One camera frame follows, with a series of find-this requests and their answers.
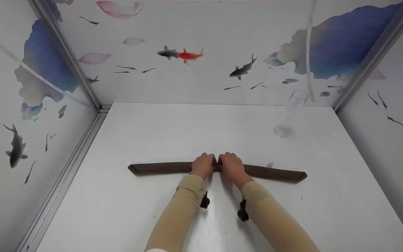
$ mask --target clear glass vase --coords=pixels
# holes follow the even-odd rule
[[[307,94],[307,92],[302,90],[295,90],[291,93],[291,96],[286,105],[284,123],[276,125],[273,128],[273,132],[275,135],[281,138],[287,138],[288,136],[290,136],[290,133],[293,130],[291,126],[293,119],[301,114],[304,104],[306,103],[308,98],[309,95]]]

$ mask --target white table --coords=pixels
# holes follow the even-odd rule
[[[131,163],[192,161],[236,153],[244,163],[297,169],[293,185],[256,179],[304,227],[321,251],[403,252],[403,225],[331,107],[306,107],[296,134],[273,134],[285,107],[115,103],[56,213],[39,252],[143,251],[183,174],[136,177]],[[241,222],[239,191],[216,173],[189,252],[271,251]]]

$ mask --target metal corner post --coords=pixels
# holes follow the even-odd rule
[[[37,15],[38,19],[42,22],[49,37],[54,43],[56,49],[59,51],[66,65],[71,70],[72,75],[79,82],[79,86],[82,89],[85,96],[90,100],[91,105],[96,111],[99,111],[102,107],[101,102],[97,98],[96,94],[89,84],[88,78],[85,76],[80,64],[78,64],[76,57],[74,56],[71,47],[65,39],[57,21],[53,18],[51,8],[47,4],[46,0],[27,0]]]
[[[396,43],[398,38],[403,33],[403,5],[397,11],[395,17],[390,22],[388,27],[376,41],[376,44],[369,51],[363,62],[360,64],[357,72],[349,80],[344,92],[336,99],[332,108],[335,113],[340,114],[343,108],[348,104],[352,97],[357,93],[357,90],[363,86],[366,79],[371,75],[380,61],[384,58],[387,52]]]

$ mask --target beige sleeve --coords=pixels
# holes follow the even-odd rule
[[[258,182],[241,189],[245,210],[275,251],[319,252],[299,223]]]
[[[156,222],[145,251],[163,249],[167,252],[181,252],[192,219],[200,208],[205,193],[201,177],[184,176]]]

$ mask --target hand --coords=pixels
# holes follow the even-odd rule
[[[254,179],[245,172],[242,160],[234,153],[225,153],[219,155],[219,163],[222,172],[225,176],[233,182],[234,185],[240,190],[242,187]]]
[[[192,162],[192,171],[189,174],[197,175],[205,180],[214,172],[213,162],[215,162],[214,154],[203,153]]]

